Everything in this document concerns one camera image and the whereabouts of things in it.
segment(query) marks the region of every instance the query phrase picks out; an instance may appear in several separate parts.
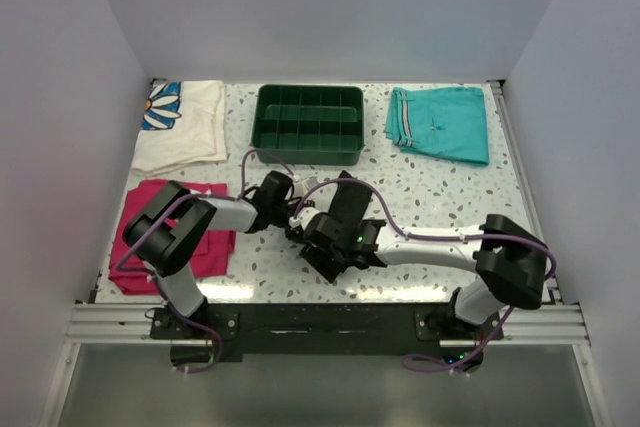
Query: clothing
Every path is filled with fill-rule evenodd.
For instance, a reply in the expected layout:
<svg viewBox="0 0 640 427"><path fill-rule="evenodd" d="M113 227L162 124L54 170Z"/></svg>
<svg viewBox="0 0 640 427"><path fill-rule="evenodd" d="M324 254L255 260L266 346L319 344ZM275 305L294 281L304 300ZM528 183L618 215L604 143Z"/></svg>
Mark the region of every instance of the clothing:
<svg viewBox="0 0 640 427"><path fill-rule="evenodd" d="M131 167L161 173L227 160L220 81L156 82L149 93Z"/></svg>
<svg viewBox="0 0 640 427"><path fill-rule="evenodd" d="M167 183L166 180L153 179L143 180L140 185L127 193L122 216L116 229L116 238L111 248L111 259L109 261L109 280L113 281L123 294L142 295L155 294L156 288L147 279L144 272L121 272L114 269L115 263L129 250L127 244L122 240L124 228L131 219L153 198L155 194ZM226 184L195 184L182 182L182 184L193 190L205 192L210 189L213 194L226 194ZM212 277L215 275L225 275L229 255L235 247L235 232L229 231L207 231L196 247L191 257L191 269L196 278ZM125 263L125 267L144 267L142 261L135 255L131 256Z"/></svg>
<svg viewBox="0 0 640 427"><path fill-rule="evenodd" d="M477 87L391 93L385 134L402 152L487 165L484 94Z"/></svg>

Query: terrazzo surface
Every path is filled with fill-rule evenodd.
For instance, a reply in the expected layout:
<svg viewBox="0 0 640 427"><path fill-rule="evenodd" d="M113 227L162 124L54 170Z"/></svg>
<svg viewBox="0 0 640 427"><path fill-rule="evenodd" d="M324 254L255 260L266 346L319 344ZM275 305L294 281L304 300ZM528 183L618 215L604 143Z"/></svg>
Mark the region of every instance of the terrazzo surface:
<svg viewBox="0 0 640 427"><path fill-rule="evenodd" d="M482 223L488 213L500 213L530 229L520 187L501 125L500 116L488 84L480 87L487 110L490 165L478 167L418 155L405 155L385 138L384 122L391 90L430 89L461 84L385 84L355 85L364 92L365 148L360 161L346 167L354 176L372 183L382 193L396 220L406 226L460 227ZM240 188L240 161L250 148L251 127L260 84L226 86L225 137L229 160L177 169L158 177L178 181L227 183L230 193ZM253 159L247 169L250 184L259 183L271 165ZM293 165L301 177L318 180L335 178L340 167ZM132 172L127 190L145 178ZM319 208L327 208L335 188L327 187L314 197ZM382 218L377 202L367 216ZM327 283L298 257L300 246L291 245L276 228L253 234L238 234L227 275L199 280L202 292L211 302L442 302L458 286L472 282L475 275L451 268L428 265L401 265L350 268L333 284ZM156 296L123 295L108 280L108 255L102 263L96 302L157 302Z"/></svg>

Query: divided organizer tray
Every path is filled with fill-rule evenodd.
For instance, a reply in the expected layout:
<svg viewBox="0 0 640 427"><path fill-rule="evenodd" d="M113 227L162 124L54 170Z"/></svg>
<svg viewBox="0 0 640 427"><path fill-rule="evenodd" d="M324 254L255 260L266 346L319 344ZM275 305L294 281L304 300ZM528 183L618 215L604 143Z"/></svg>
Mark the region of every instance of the divided organizer tray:
<svg viewBox="0 0 640 427"><path fill-rule="evenodd" d="M362 90L264 85L251 143L291 164L355 165L364 147ZM258 158L274 162L265 155Z"/></svg>

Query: gray wall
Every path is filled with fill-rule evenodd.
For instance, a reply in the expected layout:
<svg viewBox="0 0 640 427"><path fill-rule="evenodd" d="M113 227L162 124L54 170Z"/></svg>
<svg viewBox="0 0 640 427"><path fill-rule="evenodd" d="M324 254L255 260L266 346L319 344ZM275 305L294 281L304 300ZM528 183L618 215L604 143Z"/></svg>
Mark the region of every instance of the gray wall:
<svg viewBox="0 0 640 427"><path fill-rule="evenodd" d="M0 425L30 426L95 280L146 77L106 0L0 12Z"/></svg>
<svg viewBox="0 0 640 427"><path fill-rule="evenodd" d="M551 0L109 0L152 75L506 78Z"/></svg>
<svg viewBox="0 0 640 427"><path fill-rule="evenodd" d="M566 298L619 426L638 425L640 0L554 0L506 84Z"/></svg>

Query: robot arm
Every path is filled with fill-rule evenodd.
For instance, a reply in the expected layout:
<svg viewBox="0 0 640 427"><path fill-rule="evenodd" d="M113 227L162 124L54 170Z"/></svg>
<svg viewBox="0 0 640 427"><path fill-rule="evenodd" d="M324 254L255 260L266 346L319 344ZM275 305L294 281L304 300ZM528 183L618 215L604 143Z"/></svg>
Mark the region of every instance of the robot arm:
<svg viewBox="0 0 640 427"><path fill-rule="evenodd" d="M514 242L463 240L500 233L544 245L501 215L489 215L485 224L460 229L407 229L417 235L460 239L452 242L409 239L385 220L366 219L356 227L344 226L313 207L303 208L291 219L291 226L310 244L302 256L329 282L350 266L426 264L478 274L473 283L454 291L441 323L462 321L478 326L507 305L531 310L542 303L546 258L538 250Z"/></svg>
<svg viewBox="0 0 640 427"><path fill-rule="evenodd" d="M136 254L155 273L159 290L176 310L194 322L208 324L207 299L198 289L189 259L207 230L253 233L269 225L286 227L294 207L286 200L299 186L279 172L271 172L251 198L203 197L189 199L148 236ZM192 193L178 182L167 183L127 224L123 238L132 246L178 199Z"/></svg>
<svg viewBox="0 0 640 427"><path fill-rule="evenodd" d="M161 290L175 308L185 317L205 324L207 300L189 266L201 237L207 230L253 233L269 225L284 228L290 240L302 243L301 256L329 282L352 266L367 269L418 263L477 273L479 277L472 284L453 293L440 324L462 322L473 328L505 305L535 309L541 304L546 259L535 249L514 242L425 242L405 238L385 220L362 220L370 192L353 190L351 186L339 187L328 212L307 205L293 217L298 205L288 196L292 193L293 197L299 187L290 177L271 172L251 198L189 200L170 216L176 225L162 224L137 254L156 273ZM136 243L176 199L190 193L179 183L169 182L127 225L125 242L129 246ZM483 225L462 229L411 230L414 234L461 239L487 232L503 233L542 244L500 215L489 215Z"/></svg>

